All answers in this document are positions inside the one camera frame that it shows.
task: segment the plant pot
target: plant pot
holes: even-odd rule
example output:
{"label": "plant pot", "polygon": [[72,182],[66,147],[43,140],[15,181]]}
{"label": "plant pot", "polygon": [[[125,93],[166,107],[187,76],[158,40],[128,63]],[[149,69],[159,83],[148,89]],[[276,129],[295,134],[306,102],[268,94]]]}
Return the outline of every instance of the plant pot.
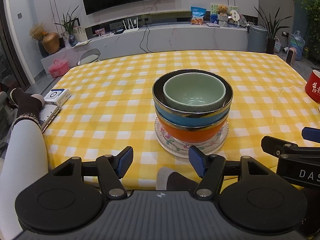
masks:
{"label": "plant pot", "polygon": [[60,46],[59,35],[57,33],[49,33],[42,39],[42,45],[48,53],[56,53]]}
{"label": "plant pot", "polygon": [[74,47],[78,43],[76,36],[74,36],[73,34],[69,36],[68,41],[71,47]]}
{"label": "plant pot", "polygon": [[268,39],[268,42],[267,42],[267,53],[268,54],[271,54],[271,55],[274,54],[275,44],[276,44],[275,40]]}
{"label": "plant pot", "polygon": [[48,57],[49,53],[44,49],[44,46],[42,45],[42,41],[38,41],[38,47],[39,51],[42,57]]}

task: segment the notebook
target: notebook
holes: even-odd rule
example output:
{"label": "notebook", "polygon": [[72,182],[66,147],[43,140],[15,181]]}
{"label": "notebook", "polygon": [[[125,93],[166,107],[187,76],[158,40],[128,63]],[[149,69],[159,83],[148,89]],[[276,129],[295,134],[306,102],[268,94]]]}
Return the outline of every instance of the notebook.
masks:
{"label": "notebook", "polygon": [[39,124],[44,132],[55,116],[60,112],[61,106],[44,105],[39,114]]}

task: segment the snack bag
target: snack bag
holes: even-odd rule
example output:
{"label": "snack bag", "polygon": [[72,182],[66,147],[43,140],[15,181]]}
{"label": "snack bag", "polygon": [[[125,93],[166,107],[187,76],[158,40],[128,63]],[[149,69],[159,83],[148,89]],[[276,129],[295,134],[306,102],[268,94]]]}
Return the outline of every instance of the snack bag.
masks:
{"label": "snack bag", "polygon": [[203,25],[203,18],[207,9],[199,8],[199,7],[191,7],[192,19],[191,24],[199,24]]}

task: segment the white box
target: white box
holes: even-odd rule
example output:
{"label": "white box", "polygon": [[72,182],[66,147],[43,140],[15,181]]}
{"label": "white box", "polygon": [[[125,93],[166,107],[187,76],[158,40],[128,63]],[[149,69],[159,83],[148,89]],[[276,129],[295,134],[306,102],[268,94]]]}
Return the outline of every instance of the white box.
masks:
{"label": "white box", "polygon": [[69,89],[51,89],[44,97],[44,101],[47,105],[62,106],[69,97],[71,97]]}

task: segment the floral pattern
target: floral pattern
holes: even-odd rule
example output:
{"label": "floral pattern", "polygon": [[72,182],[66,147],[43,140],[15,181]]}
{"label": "floral pattern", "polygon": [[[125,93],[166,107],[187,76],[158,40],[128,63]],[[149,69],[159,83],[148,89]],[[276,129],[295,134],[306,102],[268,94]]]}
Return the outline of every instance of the floral pattern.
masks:
{"label": "floral pattern", "polygon": [[221,127],[221,129],[213,138],[206,142],[198,144],[186,143],[177,140],[169,133],[167,133],[167,131],[164,129],[164,127],[161,125],[158,119],[156,119],[155,130],[157,140],[165,150],[167,150],[175,156],[188,158],[188,149],[191,145],[197,146],[200,150],[203,151],[204,154],[207,155],[218,151],[219,148],[223,145],[224,141],[226,140],[226,137],[229,132],[229,124],[228,121],[226,121],[225,124]]}

